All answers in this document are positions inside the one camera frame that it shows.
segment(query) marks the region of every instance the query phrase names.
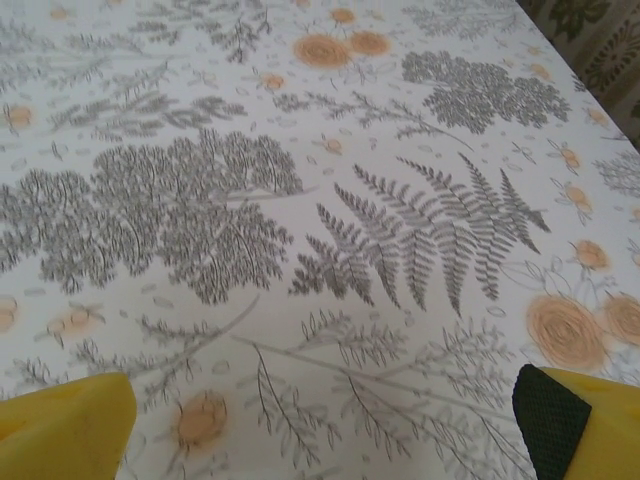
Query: patterned curtain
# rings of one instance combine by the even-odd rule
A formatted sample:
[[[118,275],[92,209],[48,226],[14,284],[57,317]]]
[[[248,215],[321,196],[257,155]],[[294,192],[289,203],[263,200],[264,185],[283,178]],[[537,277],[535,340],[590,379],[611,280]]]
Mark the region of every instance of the patterned curtain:
[[[518,0],[640,147],[640,0]]]

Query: white tablecloth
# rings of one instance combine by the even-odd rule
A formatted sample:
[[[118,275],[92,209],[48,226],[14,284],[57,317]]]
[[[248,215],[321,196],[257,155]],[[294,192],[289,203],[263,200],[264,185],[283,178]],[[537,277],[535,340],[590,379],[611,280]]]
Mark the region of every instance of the white tablecloth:
[[[522,364],[640,383],[640,159],[511,0],[0,8],[2,395],[126,372],[118,480],[533,480]]]

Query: fern leaf print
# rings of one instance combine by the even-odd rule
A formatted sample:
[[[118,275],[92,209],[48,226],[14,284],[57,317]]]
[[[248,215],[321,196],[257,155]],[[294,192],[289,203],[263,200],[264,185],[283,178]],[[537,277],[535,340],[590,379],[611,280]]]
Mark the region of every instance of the fern leaf print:
[[[372,276],[377,276],[391,303],[402,308],[398,281],[403,278],[415,304],[426,310],[429,282],[440,266],[449,302],[460,316],[462,291],[473,267],[483,294],[497,300],[500,265],[516,243],[539,253],[529,225],[550,230],[542,214],[525,203],[504,171],[498,191],[467,157],[460,157],[469,170],[469,185],[454,181],[445,172],[398,158],[400,164],[419,174],[425,190],[355,165],[356,177],[377,200],[335,185],[336,195],[355,220],[337,218],[318,205],[320,219],[335,246],[307,237],[315,256],[298,256],[300,266],[290,293],[319,293],[326,286],[338,298],[353,290],[374,305]]]

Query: tablecloth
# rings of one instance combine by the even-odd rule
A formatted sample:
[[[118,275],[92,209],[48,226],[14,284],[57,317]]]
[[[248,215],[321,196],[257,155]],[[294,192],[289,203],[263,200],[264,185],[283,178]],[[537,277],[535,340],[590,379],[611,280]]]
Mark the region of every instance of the tablecloth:
[[[640,383],[640,159],[511,0],[1,8],[1,393],[125,372],[118,480],[533,480],[521,365]]]

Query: table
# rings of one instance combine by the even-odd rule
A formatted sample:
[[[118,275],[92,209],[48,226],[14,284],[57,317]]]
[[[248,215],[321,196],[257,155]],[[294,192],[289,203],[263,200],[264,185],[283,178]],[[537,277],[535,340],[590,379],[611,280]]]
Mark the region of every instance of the table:
[[[118,480],[533,480],[521,365],[640,384],[638,154],[512,1],[2,8],[1,393],[126,372]]]

